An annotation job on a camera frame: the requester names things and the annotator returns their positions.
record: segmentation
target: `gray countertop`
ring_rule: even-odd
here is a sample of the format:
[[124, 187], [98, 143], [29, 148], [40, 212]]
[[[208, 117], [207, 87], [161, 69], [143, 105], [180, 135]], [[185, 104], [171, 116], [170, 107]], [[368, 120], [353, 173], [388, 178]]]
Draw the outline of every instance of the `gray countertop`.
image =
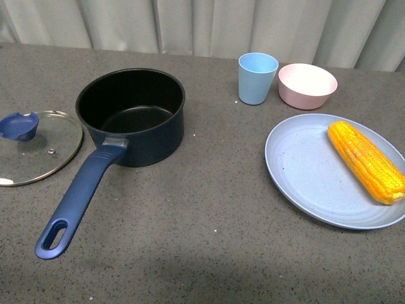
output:
[[265, 163], [272, 128], [303, 113], [357, 121], [405, 153], [403, 73], [327, 68], [337, 91], [301, 111], [281, 101], [277, 78], [263, 104], [240, 102], [237, 60], [0, 45], [0, 117], [75, 116], [84, 86], [130, 67], [174, 75], [187, 96], [176, 152], [148, 167], [109, 168], [55, 260], [38, 259], [34, 246], [94, 150], [89, 133], [55, 174], [0, 187], [0, 303], [405, 301], [405, 221], [372, 231], [324, 224], [282, 195]]

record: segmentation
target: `blue lid handle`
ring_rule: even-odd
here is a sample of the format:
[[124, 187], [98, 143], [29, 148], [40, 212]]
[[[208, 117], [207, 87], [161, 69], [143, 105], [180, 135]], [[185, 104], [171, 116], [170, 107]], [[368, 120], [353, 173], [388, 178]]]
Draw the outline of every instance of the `blue lid handle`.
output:
[[30, 141], [35, 137], [39, 123], [36, 113], [13, 113], [0, 120], [0, 136], [14, 141]]

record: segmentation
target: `white curtain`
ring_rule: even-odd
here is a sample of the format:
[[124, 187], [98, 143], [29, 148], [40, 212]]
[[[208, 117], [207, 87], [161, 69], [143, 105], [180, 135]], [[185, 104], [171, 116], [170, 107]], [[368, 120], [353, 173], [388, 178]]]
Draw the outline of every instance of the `white curtain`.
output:
[[0, 42], [405, 72], [405, 0], [0, 0]]

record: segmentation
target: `corn on the cob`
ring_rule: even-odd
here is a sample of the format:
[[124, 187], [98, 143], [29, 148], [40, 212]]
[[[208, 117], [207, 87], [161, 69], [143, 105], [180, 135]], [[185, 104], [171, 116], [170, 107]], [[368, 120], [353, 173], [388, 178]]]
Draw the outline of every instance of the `corn on the cob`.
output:
[[393, 205], [405, 197], [405, 176], [359, 130], [344, 121], [332, 123], [328, 135], [354, 175], [377, 201]]

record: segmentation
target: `plate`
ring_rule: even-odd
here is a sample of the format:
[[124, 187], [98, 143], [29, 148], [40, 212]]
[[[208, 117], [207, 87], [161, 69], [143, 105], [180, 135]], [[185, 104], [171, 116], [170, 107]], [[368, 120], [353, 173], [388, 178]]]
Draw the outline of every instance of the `plate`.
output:
[[375, 201], [330, 142], [327, 129], [345, 120], [360, 130], [402, 172], [405, 159], [386, 139], [359, 123], [326, 114], [303, 114], [280, 122], [267, 138], [266, 164], [284, 196], [308, 215], [357, 230], [379, 229], [405, 217], [405, 199]]

